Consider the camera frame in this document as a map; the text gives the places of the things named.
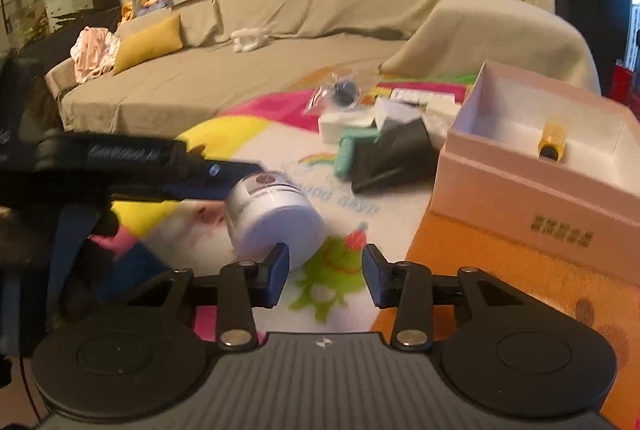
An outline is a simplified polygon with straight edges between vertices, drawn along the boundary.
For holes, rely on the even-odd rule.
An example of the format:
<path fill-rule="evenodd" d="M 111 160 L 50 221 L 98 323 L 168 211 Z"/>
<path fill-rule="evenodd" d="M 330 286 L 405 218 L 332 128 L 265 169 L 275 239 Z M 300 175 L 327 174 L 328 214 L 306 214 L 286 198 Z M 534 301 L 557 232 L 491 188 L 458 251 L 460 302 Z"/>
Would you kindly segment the white round jar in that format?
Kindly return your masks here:
<path fill-rule="evenodd" d="M 326 239 L 321 215 L 281 172 L 241 179 L 224 202 L 231 245 L 241 260 L 260 262 L 277 243 L 290 251 L 290 268 L 302 267 Z"/>

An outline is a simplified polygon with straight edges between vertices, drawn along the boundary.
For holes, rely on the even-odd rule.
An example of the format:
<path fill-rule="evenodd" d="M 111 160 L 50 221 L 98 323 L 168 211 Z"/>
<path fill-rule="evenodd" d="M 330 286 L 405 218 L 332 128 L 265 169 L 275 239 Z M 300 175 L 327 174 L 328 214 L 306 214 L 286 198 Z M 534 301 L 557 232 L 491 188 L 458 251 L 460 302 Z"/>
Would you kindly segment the teal plastic handle tool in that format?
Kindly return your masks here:
<path fill-rule="evenodd" d="M 346 130 L 338 143 L 337 154 L 333 163 L 333 174 L 340 181 L 347 181 L 352 164 L 355 161 L 356 146 L 359 141 L 376 142 L 381 133 L 376 127 Z"/>

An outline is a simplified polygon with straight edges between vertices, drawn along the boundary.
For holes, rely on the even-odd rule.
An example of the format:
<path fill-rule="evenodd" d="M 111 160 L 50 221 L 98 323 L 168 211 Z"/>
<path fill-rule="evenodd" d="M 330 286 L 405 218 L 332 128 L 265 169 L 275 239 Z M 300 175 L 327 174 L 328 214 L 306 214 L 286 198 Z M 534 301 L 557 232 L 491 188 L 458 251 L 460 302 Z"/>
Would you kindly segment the black pouch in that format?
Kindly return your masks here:
<path fill-rule="evenodd" d="M 349 179 L 352 192 L 372 194 L 383 189 L 425 182 L 435 176 L 438 151 L 421 119 L 399 125 L 378 139 L 356 139 Z"/>

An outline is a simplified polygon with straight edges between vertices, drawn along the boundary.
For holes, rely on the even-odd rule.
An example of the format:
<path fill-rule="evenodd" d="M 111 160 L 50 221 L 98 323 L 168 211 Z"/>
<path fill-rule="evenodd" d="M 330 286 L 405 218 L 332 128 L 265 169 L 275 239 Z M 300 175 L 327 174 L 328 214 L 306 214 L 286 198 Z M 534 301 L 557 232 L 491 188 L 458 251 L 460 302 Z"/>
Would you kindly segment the pink clothes pile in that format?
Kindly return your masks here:
<path fill-rule="evenodd" d="M 120 38 L 105 28 L 82 29 L 75 44 L 70 49 L 74 62 L 75 81 L 84 84 L 115 66 Z"/>

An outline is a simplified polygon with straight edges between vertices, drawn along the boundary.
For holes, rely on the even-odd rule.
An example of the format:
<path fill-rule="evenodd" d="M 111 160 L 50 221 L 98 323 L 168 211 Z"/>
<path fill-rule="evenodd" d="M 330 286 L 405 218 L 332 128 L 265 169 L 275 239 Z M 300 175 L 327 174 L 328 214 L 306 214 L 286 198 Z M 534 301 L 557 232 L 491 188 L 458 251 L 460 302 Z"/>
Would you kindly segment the colourful cartoon play mat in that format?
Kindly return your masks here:
<path fill-rule="evenodd" d="M 209 156 L 255 156 L 271 171 L 226 201 L 119 202 L 118 233 L 100 239 L 114 254 L 100 296 L 111 299 L 168 268 L 218 273 L 260 260 L 277 242 L 292 248 L 291 272 L 258 332 L 389 332 L 393 311 L 375 309 L 361 272 L 369 243 L 390 260 L 451 275 L 471 265 L 597 330 L 613 346 L 617 378 L 603 411 L 639 424 L 639 290 L 558 257 L 431 213 L 427 183 L 358 197 L 332 172 L 335 151 L 300 113 L 302 95 L 277 94 L 205 121 L 183 140 Z"/>

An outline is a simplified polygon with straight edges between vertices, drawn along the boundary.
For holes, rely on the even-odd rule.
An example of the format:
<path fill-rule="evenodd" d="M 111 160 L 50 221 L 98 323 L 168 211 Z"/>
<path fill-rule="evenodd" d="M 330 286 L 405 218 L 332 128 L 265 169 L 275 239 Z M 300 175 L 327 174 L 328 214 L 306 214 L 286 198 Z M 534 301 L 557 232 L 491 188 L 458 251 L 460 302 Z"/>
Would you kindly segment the white small box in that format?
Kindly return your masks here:
<path fill-rule="evenodd" d="M 318 119 L 318 130 L 322 142 L 338 144 L 346 131 L 372 127 L 375 114 L 372 107 L 342 111 L 326 111 Z"/>

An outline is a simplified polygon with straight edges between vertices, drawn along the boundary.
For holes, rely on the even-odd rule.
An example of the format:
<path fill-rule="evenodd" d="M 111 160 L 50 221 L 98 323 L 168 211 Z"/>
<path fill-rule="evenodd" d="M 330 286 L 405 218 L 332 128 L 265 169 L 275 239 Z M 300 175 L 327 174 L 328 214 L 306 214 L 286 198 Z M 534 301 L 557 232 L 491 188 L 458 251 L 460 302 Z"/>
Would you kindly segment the yellow cushion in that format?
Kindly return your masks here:
<path fill-rule="evenodd" d="M 173 54 L 181 49 L 181 18 L 179 15 L 171 15 L 162 22 L 120 41 L 113 72 L 119 74 L 138 64 Z"/>

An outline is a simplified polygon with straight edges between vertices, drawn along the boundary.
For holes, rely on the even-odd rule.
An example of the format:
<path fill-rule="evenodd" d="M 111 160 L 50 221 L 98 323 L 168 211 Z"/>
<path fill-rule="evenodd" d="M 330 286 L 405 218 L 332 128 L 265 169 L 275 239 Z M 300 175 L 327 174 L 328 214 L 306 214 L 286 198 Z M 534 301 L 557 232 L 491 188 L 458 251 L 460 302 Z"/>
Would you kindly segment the pink cardboard box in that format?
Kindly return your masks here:
<path fill-rule="evenodd" d="M 544 124 L 563 159 L 538 156 Z M 626 107 L 488 62 L 439 153 L 434 213 L 629 283 L 639 281 L 639 122 Z"/>

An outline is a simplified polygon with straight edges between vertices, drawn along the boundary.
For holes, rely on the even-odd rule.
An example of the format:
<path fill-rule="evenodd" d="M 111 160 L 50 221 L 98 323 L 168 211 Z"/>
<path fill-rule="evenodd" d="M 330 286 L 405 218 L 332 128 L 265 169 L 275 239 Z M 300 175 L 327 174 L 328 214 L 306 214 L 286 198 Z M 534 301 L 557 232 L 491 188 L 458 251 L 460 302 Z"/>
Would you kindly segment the yellow small bottle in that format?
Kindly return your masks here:
<path fill-rule="evenodd" d="M 566 130 L 561 124 L 547 122 L 544 124 L 538 143 L 538 156 L 560 162 L 566 146 Z"/>

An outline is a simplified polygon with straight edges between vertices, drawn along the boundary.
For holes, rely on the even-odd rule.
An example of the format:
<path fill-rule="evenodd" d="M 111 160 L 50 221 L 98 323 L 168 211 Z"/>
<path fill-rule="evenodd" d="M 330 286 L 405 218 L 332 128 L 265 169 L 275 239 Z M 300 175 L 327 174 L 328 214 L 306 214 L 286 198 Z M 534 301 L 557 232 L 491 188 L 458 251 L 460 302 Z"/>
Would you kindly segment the clear bag with black item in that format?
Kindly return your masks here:
<path fill-rule="evenodd" d="M 378 72 L 367 69 L 332 70 L 314 88 L 303 114 L 321 116 L 324 112 L 350 111 L 357 108 L 364 95 L 378 84 Z"/>

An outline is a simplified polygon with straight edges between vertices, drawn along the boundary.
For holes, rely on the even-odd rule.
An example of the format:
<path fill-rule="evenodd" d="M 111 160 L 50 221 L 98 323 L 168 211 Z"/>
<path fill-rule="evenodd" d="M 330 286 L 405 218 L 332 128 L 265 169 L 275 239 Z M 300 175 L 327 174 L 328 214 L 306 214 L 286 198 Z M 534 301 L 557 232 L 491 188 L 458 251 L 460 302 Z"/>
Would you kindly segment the white plush toy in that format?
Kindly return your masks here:
<path fill-rule="evenodd" d="M 254 52 L 263 48 L 269 42 L 269 34 L 264 29 L 243 28 L 231 33 L 233 50 L 237 54 L 243 52 Z"/>

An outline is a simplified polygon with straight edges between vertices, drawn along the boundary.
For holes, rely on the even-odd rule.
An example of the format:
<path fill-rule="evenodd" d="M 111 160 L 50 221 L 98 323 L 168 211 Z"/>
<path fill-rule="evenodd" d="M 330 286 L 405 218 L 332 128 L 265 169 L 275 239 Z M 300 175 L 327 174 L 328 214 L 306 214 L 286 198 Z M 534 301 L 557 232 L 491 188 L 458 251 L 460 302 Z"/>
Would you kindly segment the beige covered sofa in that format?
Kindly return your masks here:
<path fill-rule="evenodd" d="M 200 0 L 131 20 L 118 36 L 171 15 L 181 18 L 178 52 L 84 84 L 72 60 L 46 74 L 66 129 L 174 137 L 341 64 L 446 80 L 495 61 L 600 90 L 582 34 L 522 0 Z M 243 28 L 264 29 L 268 44 L 237 54 L 231 33 Z"/>

